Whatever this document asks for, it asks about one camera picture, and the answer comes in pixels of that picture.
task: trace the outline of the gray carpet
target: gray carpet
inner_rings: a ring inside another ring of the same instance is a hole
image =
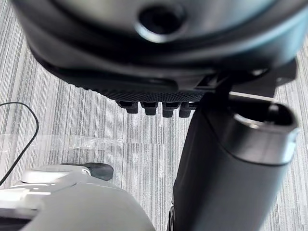
[[[264,231],[308,231],[308,50],[298,54],[297,81],[277,91],[298,116],[301,133],[283,188]],[[173,181],[190,119],[128,115],[115,102],[78,89],[45,71],[32,57],[7,0],[0,1],[0,102],[27,103],[38,115],[39,136],[4,187],[26,168],[61,162],[104,162],[114,184],[129,191],[158,231],[166,230]],[[34,132],[21,106],[0,108],[0,177]]]

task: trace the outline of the black cable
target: black cable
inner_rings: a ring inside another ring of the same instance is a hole
[[[35,133],[33,135],[33,137],[31,138],[31,140],[28,142],[28,144],[24,147],[24,149],[21,151],[21,153],[19,154],[19,156],[16,158],[16,160],[14,161],[14,163],[12,164],[12,166],[10,167],[10,169],[7,171],[7,173],[4,175],[4,177],[0,180],[0,186],[5,182],[5,180],[8,178],[8,176],[11,174],[11,172],[13,171],[13,169],[16,167],[16,165],[18,164],[18,162],[20,161],[21,157],[23,157],[25,151],[28,149],[28,147],[30,146],[30,144],[33,142],[33,140],[35,139],[35,137],[37,136],[38,134],[38,131],[39,131],[39,120],[37,118],[37,116],[35,115],[35,113],[31,110],[31,108],[24,104],[24,103],[20,103],[20,102],[8,102],[8,103],[1,103],[0,104],[0,107],[1,106],[4,106],[4,105],[8,105],[8,104],[20,104],[22,106],[25,106],[29,111],[30,113],[33,115],[34,119],[35,119],[35,123],[36,123],[36,130],[35,130]]]

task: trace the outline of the round hole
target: round hole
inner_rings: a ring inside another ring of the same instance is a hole
[[[181,28],[184,15],[180,8],[154,6],[140,13],[139,22],[155,34],[170,35]]]

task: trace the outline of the striped carpet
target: striped carpet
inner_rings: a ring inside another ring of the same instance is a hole
[[[277,90],[277,100],[298,116],[294,161],[263,231],[308,231],[308,49],[298,54],[298,78]],[[114,184],[129,191],[158,231],[166,230],[172,186],[190,119],[128,115],[97,93],[78,89],[45,71],[32,57],[7,0],[0,1],[0,103],[27,103],[38,115],[38,138],[4,187],[24,169],[61,162],[104,162]],[[0,177],[34,133],[22,106],[0,108]]]

